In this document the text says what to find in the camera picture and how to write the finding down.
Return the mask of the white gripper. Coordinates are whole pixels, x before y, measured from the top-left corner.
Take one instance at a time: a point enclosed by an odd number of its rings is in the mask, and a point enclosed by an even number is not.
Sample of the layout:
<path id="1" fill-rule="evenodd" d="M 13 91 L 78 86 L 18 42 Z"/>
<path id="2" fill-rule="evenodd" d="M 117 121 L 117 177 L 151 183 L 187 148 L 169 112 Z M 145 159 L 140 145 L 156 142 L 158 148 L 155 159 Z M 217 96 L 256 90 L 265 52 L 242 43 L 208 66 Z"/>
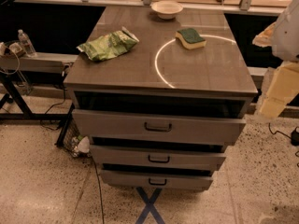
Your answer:
<path id="1" fill-rule="evenodd" d="M 259 115 L 274 119 L 299 94 L 299 63 L 295 63 L 299 61 L 299 0 L 292 0 L 276 23 L 256 35 L 252 44 L 261 48 L 272 44 L 273 55 L 284 61 L 274 71 L 258 109 Z"/>

